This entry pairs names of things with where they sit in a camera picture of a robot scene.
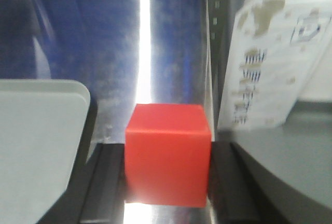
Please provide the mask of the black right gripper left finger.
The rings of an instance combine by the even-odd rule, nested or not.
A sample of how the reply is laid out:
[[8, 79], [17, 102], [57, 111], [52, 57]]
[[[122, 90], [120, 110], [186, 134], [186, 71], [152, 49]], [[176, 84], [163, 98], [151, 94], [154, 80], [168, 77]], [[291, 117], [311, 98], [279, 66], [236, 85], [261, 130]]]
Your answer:
[[123, 223], [123, 159], [123, 144], [97, 144], [87, 164], [39, 223]]

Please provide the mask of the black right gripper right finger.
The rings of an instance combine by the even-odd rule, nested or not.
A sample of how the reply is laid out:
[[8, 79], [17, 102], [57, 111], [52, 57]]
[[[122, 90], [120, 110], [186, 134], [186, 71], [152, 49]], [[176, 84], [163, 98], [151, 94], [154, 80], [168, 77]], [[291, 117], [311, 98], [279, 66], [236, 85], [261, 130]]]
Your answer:
[[230, 142], [213, 142], [210, 223], [289, 223], [265, 196]]

